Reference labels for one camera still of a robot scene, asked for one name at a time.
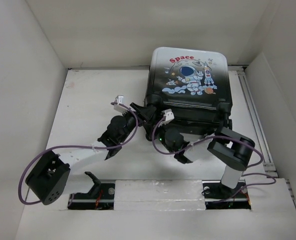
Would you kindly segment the black white astronaut suitcase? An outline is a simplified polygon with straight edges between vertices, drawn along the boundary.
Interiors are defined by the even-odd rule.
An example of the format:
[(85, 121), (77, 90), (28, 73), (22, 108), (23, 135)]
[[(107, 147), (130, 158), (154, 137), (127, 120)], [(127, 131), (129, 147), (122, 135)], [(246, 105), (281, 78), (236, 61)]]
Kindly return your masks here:
[(217, 128), (232, 128), (233, 106), (226, 57), (214, 51), (158, 47), (149, 67), (144, 105), (171, 109), (167, 127), (180, 133), (206, 136)]

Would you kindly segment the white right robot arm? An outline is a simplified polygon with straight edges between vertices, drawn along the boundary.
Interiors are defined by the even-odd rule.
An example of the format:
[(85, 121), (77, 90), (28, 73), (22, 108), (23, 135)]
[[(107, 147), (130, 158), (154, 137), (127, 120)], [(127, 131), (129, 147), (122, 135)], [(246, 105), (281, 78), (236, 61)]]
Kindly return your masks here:
[(175, 128), (165, 128), (160, 120), (152, 130), (151, 141), (155, 150), (163, 155), (172, 155), (182, 164), (190, 164), (200, 159), (196, 147), (209, 141), (207, 151), (223, 162), (226, 167), (219, 184), (220, 194), (230, 197), (237, 191), (242, 173), (249, 167), (255, 142), (227, 127), (219, 127), (213, 135), (195, 142), (185, 141)]

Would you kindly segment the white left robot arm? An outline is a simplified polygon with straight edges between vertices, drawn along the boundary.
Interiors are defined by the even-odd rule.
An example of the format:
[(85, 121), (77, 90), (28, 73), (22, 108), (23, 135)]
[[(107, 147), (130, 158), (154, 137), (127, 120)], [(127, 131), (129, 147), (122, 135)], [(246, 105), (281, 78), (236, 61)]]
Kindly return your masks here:
[(104, 133), (91, 145), (57, 145), (39, 153), (25, 168), (18, 184), (18, 198), (26, 206), (54, 203), (64, 193), (74, 170), (116, 156), (150, 123), (157, 113), (154, 106), (125, 106), (112, 102), (120, 114), (114, 116)]

